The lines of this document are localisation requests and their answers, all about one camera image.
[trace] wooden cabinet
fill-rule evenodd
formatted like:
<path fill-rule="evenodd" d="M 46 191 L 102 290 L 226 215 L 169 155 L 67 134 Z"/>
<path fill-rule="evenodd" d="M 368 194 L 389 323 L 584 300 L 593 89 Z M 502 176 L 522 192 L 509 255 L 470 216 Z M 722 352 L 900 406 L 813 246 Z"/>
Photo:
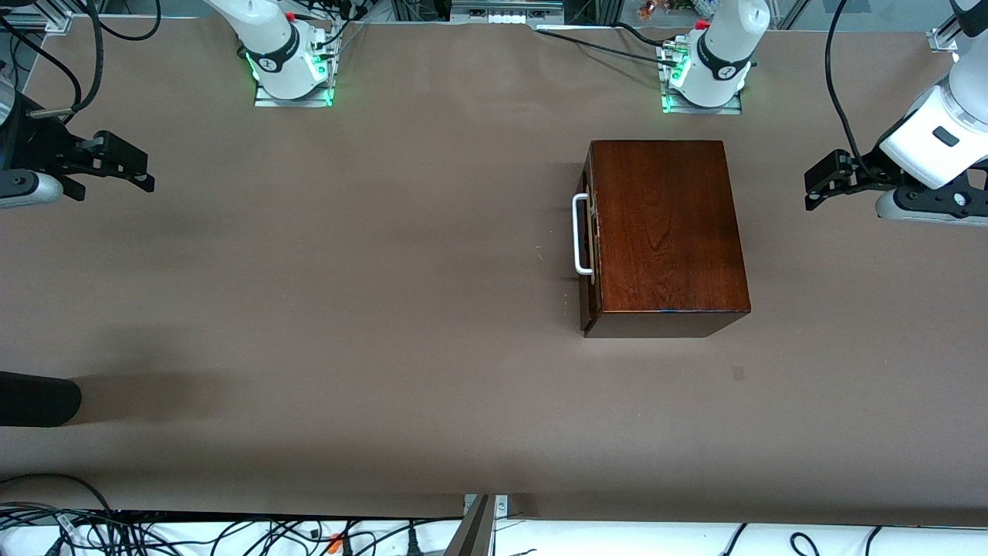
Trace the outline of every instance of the wooden cabinet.
<path fill-rule="evenodd" d="M 720 141 L 594 141 L 572 209 L 587 337 L 704 337 L 751 312 Z"/>

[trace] cable connector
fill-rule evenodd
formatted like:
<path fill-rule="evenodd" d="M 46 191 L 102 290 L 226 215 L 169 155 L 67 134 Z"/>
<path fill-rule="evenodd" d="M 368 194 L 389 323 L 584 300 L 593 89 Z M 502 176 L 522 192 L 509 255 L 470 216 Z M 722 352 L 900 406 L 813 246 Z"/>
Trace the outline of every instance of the cable connector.
<path fill-rule="evenodd" d="M 415 532 L 415 521 L 408 520 L 408 554 L 406 556 L 422 556 L 422 549 L 419 548 L 419 535 Z"/>

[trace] black cylinder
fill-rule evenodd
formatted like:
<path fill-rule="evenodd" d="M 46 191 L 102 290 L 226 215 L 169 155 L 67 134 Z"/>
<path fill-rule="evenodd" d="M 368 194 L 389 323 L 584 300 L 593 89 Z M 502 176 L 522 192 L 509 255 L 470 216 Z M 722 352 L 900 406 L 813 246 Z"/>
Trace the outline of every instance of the black cylinder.
<path fill-rule="evenodd" d="M 82 392 L 70 380 L 0 371 L 0 426 L 59 426 L 81 403 Z"/>

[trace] white handle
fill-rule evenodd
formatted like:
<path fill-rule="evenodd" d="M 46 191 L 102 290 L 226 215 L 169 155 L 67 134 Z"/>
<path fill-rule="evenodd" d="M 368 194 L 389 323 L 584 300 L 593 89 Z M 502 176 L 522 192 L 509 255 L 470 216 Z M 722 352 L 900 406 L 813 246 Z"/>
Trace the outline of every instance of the white handle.
<path fill-rule="evenodd" d="M 593 275 L 594 269 L 585 268 L 580 264 L 580 217 L 576 210 L 576 204 L 580 201 L 588 201 L 589 199 L 590 194 L 588 193 L 577 193 L 573 196 L 573 266 L 579 274 L 583 274 L 584 276 Z"/>

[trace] brown table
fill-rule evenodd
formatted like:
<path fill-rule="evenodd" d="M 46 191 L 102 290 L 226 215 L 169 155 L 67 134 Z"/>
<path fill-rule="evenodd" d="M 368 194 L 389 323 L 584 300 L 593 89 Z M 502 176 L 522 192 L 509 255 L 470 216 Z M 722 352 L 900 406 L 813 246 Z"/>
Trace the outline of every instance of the brown table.
<path fill-rule="evenodd" d="M 0 366 L 92 401 L 0 431 L 0 470 L 134 509 L 438 514 L 484 491 L 553 518 L 983 524 L 988 235 L 881 221 L 869 194 L 803 211 L 803 171 L 845 145 L 823 43 L 769 33 L 744 115 L 698 117 L 662 114 L 654 66 L 520 26 L 372 26 L 328 110 L 252 108 L 218 18 L 107 38 L 71 128 L 145 149 L 158 191 L 93 179 L 0 215 Z M 85 88 L 89 27 L 46 46 Z M 835 64 L 870 144 L 949 58 L 847 35 Z M 32 76 L 49 107 L 69 92 Z M 725 142 L 749 317 L 581 336 L 591 139 Z"/>

